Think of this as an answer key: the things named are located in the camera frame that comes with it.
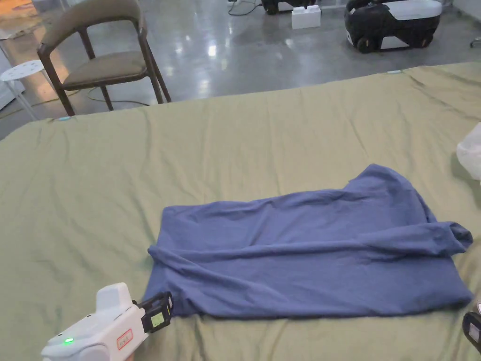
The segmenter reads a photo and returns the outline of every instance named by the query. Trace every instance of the red label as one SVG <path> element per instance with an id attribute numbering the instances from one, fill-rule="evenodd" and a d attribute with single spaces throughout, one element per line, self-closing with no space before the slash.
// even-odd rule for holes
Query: red label
<path id="1" fill-rule="evenodd" d="M 117 339 L 117 348 L 120 350 L 126 344 L 128 344 L 134 338 L 134 334 L 132 329 L 130 328 L 127 332 L 125 332 L 122 336 Z"/>

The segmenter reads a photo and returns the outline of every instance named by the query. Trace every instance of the concrete floor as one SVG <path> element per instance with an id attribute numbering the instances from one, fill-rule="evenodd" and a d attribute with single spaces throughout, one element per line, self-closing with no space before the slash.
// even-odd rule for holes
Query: concrete floor
<path id="1" fill-rule="evenodd" d="M 258 7 L 247 16 L 229 16 L 225 0 L 141 0 L 149 28 L 148 40 L 173 101 L 295 88 L 360 77 L 418 65 L 477 61 L 481 48 L 469 42 L 481 35 L 481 26 L 448 9 L 427 49 L 409 49 L 363 55 L 351 47 L 345 36 L 342 10 L 326 10 L 321 28 L 291 29 L 289 13 L 268 16 Z M 242 3 L 234 11 L 252 8 Z M 36 48 L 44 28 L 2 47 L 13 65 L 37 57 Z M 90 28 L 97 55 L 138 49 L 136 34 L 129 23 L 117 22 Z M 52 55 L 63 80 L 68 71 L 87 60 L 80 38 L 74 35 Z M 55 98 L 40 74 L 25 83 L 30 103 Z M 108 87 L 113 100 L 155 103 L 148 78 Z M 71 97 L 77 114 L 107 110 L 104 103 L 91 101 L 83 90 Z M 92 96 L 101 97 L 96 89 Z M 115 109 L 138 106 L 115 103 Z M 0 117 L 19 109 L 13 101 Z M 66 115 L 59 101 L 35 107 L 41 118 Z M 0 119 L 0 139 L 29 122 L 24 111 Z"/>

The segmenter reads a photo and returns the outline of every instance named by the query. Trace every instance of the white round stool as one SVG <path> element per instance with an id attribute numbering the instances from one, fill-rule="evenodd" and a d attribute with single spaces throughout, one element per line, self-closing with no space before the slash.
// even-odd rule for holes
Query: white round stool
<path id="1" fill-rule="evenodd" d="M 14 66 L 13 68 L 9 70 L 5 70 L 1 75 L 0 75 L 0 81 L 3 81 L 5 85 L 10 89 L 12 94 L 17 98 L 19 103 L 22 105 L 22 107 L 27 111 L 27 113 L 32 117 L 33 120 L 39 120 L 39 118 L 35 115 L 32 107 L 30 104 L 27 102 L 25 97 L 22 95 L 20 91 L 17 90 L 15 87 L 15 81 L 23 79 L 25 77 L 28 77 L 32 74 L 38 73 L 39 71 L 42 72 L 43 76 L 45 79 L 48 81 L 52 89 L 54 89 L 52 83 L 50 82 L 50 79 L 45 72 L 43 68 L 43 64 L 40 60 L 31 60 L 29 62 L 25 62 L 22 64 L 19 64 L 17 66 Z"/>

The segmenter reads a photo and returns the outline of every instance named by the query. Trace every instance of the green bedsheet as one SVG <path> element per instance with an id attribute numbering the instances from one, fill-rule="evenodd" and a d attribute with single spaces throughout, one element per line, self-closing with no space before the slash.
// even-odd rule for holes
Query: green bedsheet
<path id="1" fill-rule="evenodd" d="M 339 188 L 370 163 L 473 233 L 455 262 L 481 296 L 481 187 L 455 154 L 480 117 L 481 64 L 456 64 L 22 127 L 0 142 L 0 360 L 40 360 L 105 285 L 140 299 L 165 206 Z M 479 360 L 463 314 L 175 318 L 136 360 Z"/>

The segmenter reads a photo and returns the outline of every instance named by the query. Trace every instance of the white foam block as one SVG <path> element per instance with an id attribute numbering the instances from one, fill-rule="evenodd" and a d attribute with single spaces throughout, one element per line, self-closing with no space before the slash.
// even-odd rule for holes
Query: white foam block
<path id="1" fill-rule="evenodd" d="M 321 26 L 321 9 L 319 5 L 310 5 L 294 8 L 292 10 L 292 28 L 305 29 L 308 27 Z"/>

